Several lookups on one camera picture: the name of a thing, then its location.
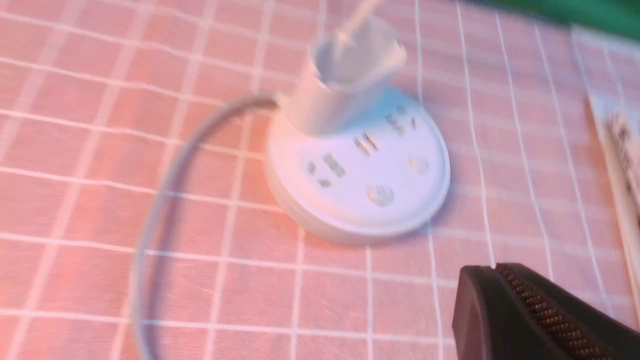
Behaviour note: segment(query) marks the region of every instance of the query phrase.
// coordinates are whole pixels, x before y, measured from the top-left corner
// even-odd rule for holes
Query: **plug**
[[[296,89],[283,107],[291,124],[308,135],[338,131],[377,101],[406,62],[393,29],[370,14],[369,0],[329,37],[307,52]]]

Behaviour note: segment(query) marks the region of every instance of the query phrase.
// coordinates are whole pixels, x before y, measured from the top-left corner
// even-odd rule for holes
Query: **power cord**
[[[189,163],[193,152],[198,148],[200,142],[214,131],[215,127],[220,125],[223,120],[230,118],[236,113],[248,110],[250,108],[262,106],[277,106],[279,100],[278,94],[256,94],[243,97],[226,105],[220,111],[215,113],[184,144],[176,160],[167,170],[162,185],[158,190],[156,199],[147,217],[147,221],[142,229],[142,234],[138,238],[136,245],[135,258],[131,267],[131,323],[133,327],[134,343],[136,351],[141,360],[153,360],[154,353],[148,340],[147,330],[143,319],[143,271],[145,268],[145,254],[147,247],[158,227],[160,216],[166,202],[166,196],[177,181],[180,179],[182,172]]]

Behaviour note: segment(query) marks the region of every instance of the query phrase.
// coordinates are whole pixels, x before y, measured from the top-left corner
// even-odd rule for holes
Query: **socket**
[[[427,112],[395,88],[349,126],[323,136],[279,113],[269,126],[265,172],[285,212],[331,241],[366,245],[423,226],[451,179],[444,139]]]

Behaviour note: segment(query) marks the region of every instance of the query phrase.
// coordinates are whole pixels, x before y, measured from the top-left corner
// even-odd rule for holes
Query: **round button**
[[[422,156],[409,156],[409,166],[420,175],[426,174],[429,171],[429,160]]]
[[[389,206],[394,201],[394,192],[387,185],[368,185],[367,196],[371,202],[380,207]]]

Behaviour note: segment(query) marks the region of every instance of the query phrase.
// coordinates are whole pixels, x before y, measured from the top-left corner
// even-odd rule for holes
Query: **pink checkered surface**
[[[135,359],[129,267],[172,158],[225,102],[290,90],[309,43],[355,4],[0,1],[0,356]],[[455,1],[387,0],[378,15],[408,50],[393,83],[449,147],[445,206],[383,247],[316,238],[267,188],[271,113],[229,120],[148,255],[162,359],[455,359],[458,271],[501,261],[637,328],[584,106],[587,88],[640,101],[637,57]]]

